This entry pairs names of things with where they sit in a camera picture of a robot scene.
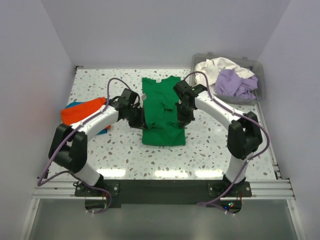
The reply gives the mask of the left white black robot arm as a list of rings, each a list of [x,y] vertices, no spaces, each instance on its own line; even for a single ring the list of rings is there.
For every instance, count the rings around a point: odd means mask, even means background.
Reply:
[[[72,125],[60,124],[52,140],[49,159],[87,185],[104,189],[104,177],[87,162],[88,142],[105,127],[120,120],[128,121],[134,129],[148,129],[140,96],[128,88],[90,116]]]

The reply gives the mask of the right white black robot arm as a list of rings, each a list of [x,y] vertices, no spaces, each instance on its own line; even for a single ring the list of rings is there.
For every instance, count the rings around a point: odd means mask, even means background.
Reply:
[[[177,121],[184,128],[195,120],[194,110],[201,110],[227,129],[227,149],[231,154],[224,178],[238,184],[246,178],[248,160],[263,142],[258,117],[252,111],[243,113],[211,96],[201,84],[194,87],[180,81],[173,87],[178,96]]]

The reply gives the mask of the green t shirt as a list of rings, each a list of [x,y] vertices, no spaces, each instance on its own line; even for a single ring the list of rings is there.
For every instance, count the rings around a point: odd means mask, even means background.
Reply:
[[[180,77],[170,76],[155,80],[142,78],[142,92],[147,130],[143,131],[142,143],[155,147],[176,147],[186,144],[185,130],[179,127],[176,103],[179,98],[173,87]]]

